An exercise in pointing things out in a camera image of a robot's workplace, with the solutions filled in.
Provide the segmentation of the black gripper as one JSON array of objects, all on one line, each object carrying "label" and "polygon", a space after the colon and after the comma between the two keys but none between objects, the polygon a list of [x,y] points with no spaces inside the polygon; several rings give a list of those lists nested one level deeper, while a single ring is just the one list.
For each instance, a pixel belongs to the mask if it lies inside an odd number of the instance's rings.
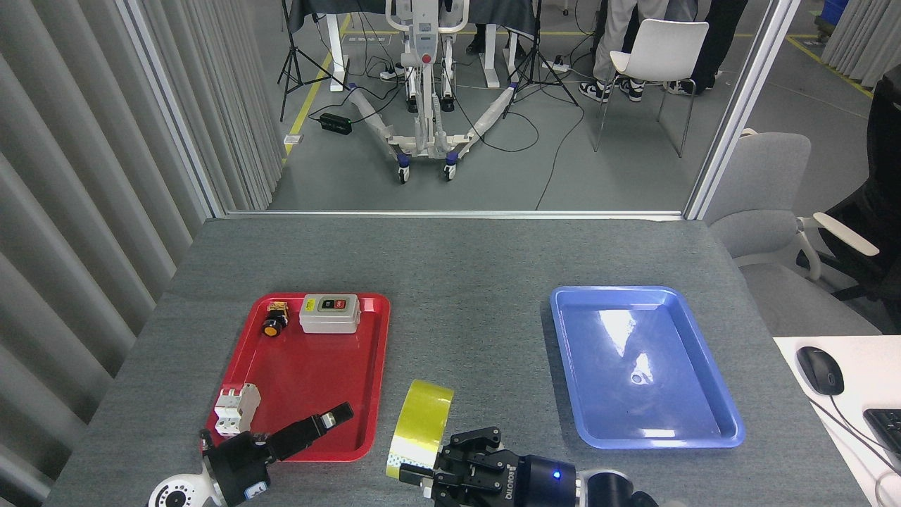
[{"label": "black gripper", "polygon": [[[498,427],[451,435],[438,453],[438,469],[400,468],[399,481],[420,488],[435,506],[576,506],[575,465],[527,455],[518,458],[501,447]],[[505,488],[501,478],[484,470],[460,471],[475,465],[491,471],[508,466]]]},{"label": "black gripper", "polygon": [[267,466],[308,449],[320,437],[354,416],[350,402],[342,402],[324,413],[312,414],[277,430],[268,437],[273,456],[264,441],[244,431],[221,445],[203,431],[203,459],[213,483],[215,498],[222,505],[239,505],[266,492],[271,485]]}]

